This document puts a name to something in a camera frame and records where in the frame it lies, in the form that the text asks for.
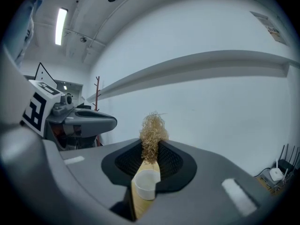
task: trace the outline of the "white paper cup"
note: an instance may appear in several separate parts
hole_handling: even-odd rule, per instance
[[[152,169],[141,170],[135,175],[137,194],[145,200],[155,198],[155,185],[160,182],[160,173]]]

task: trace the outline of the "fluorescent light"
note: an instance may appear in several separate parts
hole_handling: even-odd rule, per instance
[[[56,32],[55,32],[55,44],[61,45],[62,30],[64,28],[65,19],[67,16],[67,10],[60,8],[58,11],[57,22],[56,22]]]

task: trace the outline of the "ceiling light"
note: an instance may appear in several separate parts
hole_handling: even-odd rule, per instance
[[[58,11],[57,22],[56,22],[56,32],[55,32],[55,44],[61,45],[62,30],[64,28],[65,19],[68,10],[60,8]]]

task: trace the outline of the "white router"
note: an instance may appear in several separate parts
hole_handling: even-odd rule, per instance
[[[284,175],[282,174],[282,172],[278,168],[278,160],[276,159],[276,168],[272,168],[270,170],[270,176],[271,176],[271,178],[273,179],[273,181],[284,180],[286,174],[287,174],[287,170],[285,171]]]

